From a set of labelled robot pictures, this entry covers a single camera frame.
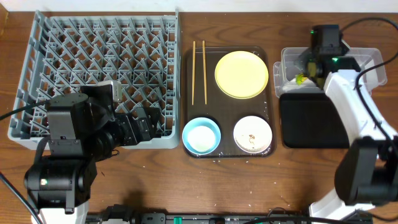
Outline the green orange snack wrapper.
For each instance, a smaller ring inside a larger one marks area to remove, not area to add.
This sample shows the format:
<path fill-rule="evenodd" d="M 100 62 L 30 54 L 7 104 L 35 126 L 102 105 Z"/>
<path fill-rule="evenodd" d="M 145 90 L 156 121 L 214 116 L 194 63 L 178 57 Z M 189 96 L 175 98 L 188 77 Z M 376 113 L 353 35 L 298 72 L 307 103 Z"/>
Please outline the green orange snack wrapper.
<path fill-rule="evenodd" d="M 303 73 L 295 76 L 295 82 L 297 85 L 302 85 L 307 79 L 308 78 Z"/>

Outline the white pink bowl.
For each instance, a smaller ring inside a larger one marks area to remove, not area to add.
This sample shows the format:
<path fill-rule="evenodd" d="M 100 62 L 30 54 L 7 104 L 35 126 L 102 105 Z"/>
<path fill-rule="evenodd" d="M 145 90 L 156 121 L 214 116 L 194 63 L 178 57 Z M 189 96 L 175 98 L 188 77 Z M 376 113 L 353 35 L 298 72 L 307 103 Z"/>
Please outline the white pink bowl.
<path fill-rule="evenodd" d="M 273 133 L 269 123 L 258 116 L 241 118 L 234 126 L 236 145 L 250 154 L 262 153 L 271 146 Z"/>

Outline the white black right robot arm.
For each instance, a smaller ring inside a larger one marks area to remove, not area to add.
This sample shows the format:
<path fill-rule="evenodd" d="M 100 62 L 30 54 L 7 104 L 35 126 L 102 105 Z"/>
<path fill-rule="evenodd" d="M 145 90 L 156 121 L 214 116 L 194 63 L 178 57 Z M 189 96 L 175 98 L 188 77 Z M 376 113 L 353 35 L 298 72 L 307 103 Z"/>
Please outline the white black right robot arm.
<path fill-rule="evenodd" d="M 397 201 L 397 131 L 366 89 L 367 70 L 347 56 L 348 50 L 338 25 L 319 25 L 313 27 L 311 46 L 302 57 L 304 75 L 334 104 L 349 139 L 334 189 L 309 207 L 318 223 Z"/>

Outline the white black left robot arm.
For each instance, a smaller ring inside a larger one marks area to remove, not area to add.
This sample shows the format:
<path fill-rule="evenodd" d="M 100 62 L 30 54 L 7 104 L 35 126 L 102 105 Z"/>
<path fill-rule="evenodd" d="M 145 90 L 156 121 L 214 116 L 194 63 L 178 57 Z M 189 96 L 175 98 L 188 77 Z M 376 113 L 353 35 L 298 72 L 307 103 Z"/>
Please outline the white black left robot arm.
<path fill-rule="evenodd" d="M 155 138 L 160 109 L 116 113 L 121 100 L 121 83 L 106 81 L 46 102 L 50 134 L 24 177 L 32 223 L 84 223 L 96 163 L 118 155 L 119 146 Z"/>

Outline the white napkin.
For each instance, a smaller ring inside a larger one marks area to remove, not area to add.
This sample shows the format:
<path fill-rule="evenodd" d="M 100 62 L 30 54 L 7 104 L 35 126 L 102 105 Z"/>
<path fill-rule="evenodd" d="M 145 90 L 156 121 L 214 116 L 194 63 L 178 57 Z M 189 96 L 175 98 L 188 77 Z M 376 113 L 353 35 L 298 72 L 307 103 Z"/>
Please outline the white napkin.
<path fill-rule="evenodd" d="M 292 92 L 292 93 L 304 93 L 304 92 L 310 92 L 312 90 L 315 90 L 317 87 L 309 79 L 300 80 L 300 84 L 297 83 L 297 79 L 294 78 L 291 81 L 287 82 L 283 87 L 282 87 L 282 93 L 287 93 L 287 92 Z"/>

